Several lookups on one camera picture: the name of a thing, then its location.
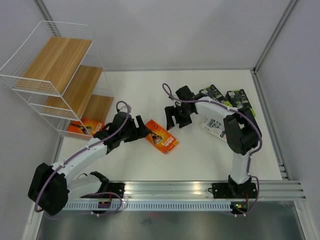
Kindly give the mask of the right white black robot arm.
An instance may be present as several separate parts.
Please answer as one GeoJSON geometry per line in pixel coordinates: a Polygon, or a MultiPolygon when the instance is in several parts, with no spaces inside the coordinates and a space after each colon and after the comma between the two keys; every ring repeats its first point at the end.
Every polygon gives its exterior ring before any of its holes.
{"type": "Polygon", "coordinates": [[[164,109],[167,130],[190,125],[192,114],[211,117],[223,125],[226,142],[233,152],[228,192],[235,198],[249,193],[253,186],[253,177],[249,173],[251,157],[263,145],[262,133],[252,111],[248,107],[227,106],[201,92],[194,94],[186,85],[175,94],[166,83],[162,84],[162,88],[174,102],[173,106],[164,109]]]}

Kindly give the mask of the orange Gillette Fusion5 razor box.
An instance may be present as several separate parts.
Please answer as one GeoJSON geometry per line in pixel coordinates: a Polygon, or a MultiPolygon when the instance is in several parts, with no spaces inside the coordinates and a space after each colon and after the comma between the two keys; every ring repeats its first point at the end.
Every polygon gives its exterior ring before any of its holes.
{"type": "Polygon", "coordinates": [[[179,141],[154,120],[149,120],[145,126],[150,130],[145,138],[163,154],[168,154],[178,145],[179,141]]]}

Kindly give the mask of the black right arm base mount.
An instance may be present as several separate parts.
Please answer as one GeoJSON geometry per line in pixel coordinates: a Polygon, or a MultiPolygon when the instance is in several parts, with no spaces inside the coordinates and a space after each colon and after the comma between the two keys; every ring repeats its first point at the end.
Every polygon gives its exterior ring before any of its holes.
{"type": "Polygon", "coordinates": [[[256,184],[250,181],[242,184],[215,182],[211,188],[214,199],[255,199],[258,195],[256,184]]]}

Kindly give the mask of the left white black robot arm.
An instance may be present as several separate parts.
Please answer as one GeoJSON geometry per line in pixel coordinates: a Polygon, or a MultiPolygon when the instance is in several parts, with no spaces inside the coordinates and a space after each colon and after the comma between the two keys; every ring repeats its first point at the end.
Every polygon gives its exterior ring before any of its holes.
{"type": "Polygon", "coordinates": [[[51,165],[40,164],[27,193],[35,203],[35,212],[44,211],[54,216],[65,207],[68,200],[109,196],[110,181],[103,174],[93,171],[85,177],[76,177],[90,164],[119,147],[121,142],[143,139],[150,133],[141,116],[132,118],[130,114],[119,111],[112,122],[97,131],[85,147],[72,156],[51,165]]]}

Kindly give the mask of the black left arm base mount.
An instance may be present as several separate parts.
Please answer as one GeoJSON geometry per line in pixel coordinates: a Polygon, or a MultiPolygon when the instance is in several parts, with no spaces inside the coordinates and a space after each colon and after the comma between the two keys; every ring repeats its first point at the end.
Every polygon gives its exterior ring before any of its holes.
{"type": "Polygon", "coordinates": [[[124,182],[111,182],[108,184],[108,187],[105,190],[99,190],[98,193],[103,194],[87,194],[81,196],[81,199],[117,199],[118,197],[111,194],[117,194],[122,199],[125,192],[125,183],[124,182]]]}

